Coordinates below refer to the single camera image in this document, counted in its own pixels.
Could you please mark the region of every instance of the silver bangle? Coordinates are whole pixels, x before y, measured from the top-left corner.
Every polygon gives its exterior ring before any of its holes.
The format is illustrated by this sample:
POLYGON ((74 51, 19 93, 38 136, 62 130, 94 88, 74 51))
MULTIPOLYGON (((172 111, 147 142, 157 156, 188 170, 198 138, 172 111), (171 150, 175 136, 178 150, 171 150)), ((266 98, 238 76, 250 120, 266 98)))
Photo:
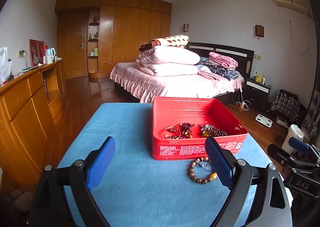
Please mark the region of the silver bangle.
POLYGON ((176 126, 169 126, 169 127, 166 127, 166 128, 163 130, 163 136, 164 136, 165 139, 178 139, 178 138, 181 136, 181 131, 180 131, 180 129, 177 128, 176 126), (176 132, 176 131, 178 131, 178 132, 179 132, 179 136, 177 136, 177 137, 173 137, 173 136, 166 137, 165 134, 164 134, 164 132, 165 132, 166 130, 169 130, 169 129, 173 129, 173 131, 169 131, 169 132, 176 132))

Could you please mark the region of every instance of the bottle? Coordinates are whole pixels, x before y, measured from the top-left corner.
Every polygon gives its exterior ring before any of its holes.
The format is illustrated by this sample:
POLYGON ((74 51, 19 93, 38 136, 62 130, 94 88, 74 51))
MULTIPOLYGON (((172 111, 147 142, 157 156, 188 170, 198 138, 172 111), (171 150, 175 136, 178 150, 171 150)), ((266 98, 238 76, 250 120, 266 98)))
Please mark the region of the bottle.
POLYGON ((41 49, 41 51, 42 51, 42 56, 45 56, 45 51, 46 51, 47 49, 48 49, 47 44, 43 44, 42 49, 41 49))

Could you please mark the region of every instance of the plastic bag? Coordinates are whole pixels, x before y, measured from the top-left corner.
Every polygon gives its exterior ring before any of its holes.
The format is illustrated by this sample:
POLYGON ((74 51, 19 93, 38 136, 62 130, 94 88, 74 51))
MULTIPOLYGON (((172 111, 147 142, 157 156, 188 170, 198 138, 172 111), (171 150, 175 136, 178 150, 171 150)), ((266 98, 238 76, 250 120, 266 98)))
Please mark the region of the plastic bag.
POLYGON ((8 48, 0 48, 0 84, 3 84, 11 75, 12 60, 8 60, 8 48))

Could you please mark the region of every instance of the power outlet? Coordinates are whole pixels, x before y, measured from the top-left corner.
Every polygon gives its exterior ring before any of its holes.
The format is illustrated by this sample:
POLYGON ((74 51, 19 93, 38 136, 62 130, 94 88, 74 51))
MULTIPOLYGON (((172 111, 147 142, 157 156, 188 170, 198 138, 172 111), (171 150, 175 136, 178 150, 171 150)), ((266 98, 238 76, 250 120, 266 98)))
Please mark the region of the power outlet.
POLYGON ((25 56, 26 56, 26 54, 24 53, 24 50, 18 51, 18 58, 25 57, 25 56))
POLYGON ((261 55, 255 54, 255 55, 253 56, 253 58, 254 58, 254 59, 257 59, 257 60, 261 60, 261 55))

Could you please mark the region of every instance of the jewelry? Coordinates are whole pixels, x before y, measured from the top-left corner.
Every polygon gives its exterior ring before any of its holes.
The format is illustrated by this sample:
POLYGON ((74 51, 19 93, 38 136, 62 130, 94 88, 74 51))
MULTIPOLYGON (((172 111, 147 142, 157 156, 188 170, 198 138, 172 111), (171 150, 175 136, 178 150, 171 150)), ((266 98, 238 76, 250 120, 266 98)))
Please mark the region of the jewelry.
POLYGON ((205 169, 205 167, 206 167, 207 165, 209 165, 209 164, 206 164, 206 165, 200 164, 200 162, 202 162, 202 161, 206 161, 206 162, 209 162, 209 163, 210 163, 210 159, 209 159, 208 157, 197 158, 197 159, 193 160, 193 162, 191 163, 191 165, 190 165, 190 167, 189 167, 189 169, 188 169, 188 172, 189 172, 188 174, 189 174, 189 177, 190 177, 193 181, 195 181, 196 183, 206 184, 206 183, 211 182, 212 180, 216 179, 218 175, 217 175, 217 173, 216 173, 215 170, 214 170, 214 172, 213 172, 209 177, 207 177, 206 179, 200 179, 200 178, 198 178, 198 177, 195 175, 195 172, 194 172, 194 167, 195 167, 196 165, 198 165, 199 167, 203 168, 203 169, 206 170, 206 171, 209 171, 209 170, 205 169))
POLYGON ((166 138, 166 139, 178 139, 178 138, 181 136, 181 131, 180 131, 180 129, 178 129, 176 126, 169 126, 169 127, 166 127, 166 128, 163 130, 163 136, 164 136, 164 138, 166 138), (179 132, 179 135, 176 135, 176 136, 174 136, 174 135, 172 135, 172 136, 166 136, 166 135, 164 134, 164 132, 165 132, 166 130, 169 131, 170 133, 179 132))
POLYGON ((178 124, 181 129, 182 129, 182 137, 183 139, 190 139, 192 138, 192 130, 190 129, 191 127, 194 126, 194 124, 190 124, 188 122, 184 122, 184 123, 179 123, 178 124))
POLYGON ((224 130, 219 130, 215 126, 210 125, 210 124, 202 124, 198 125, 199 128, 201 128, 201 136, 207 138, 207 137, 223 137, 227 136, 228 133, 225 132, 224 130))

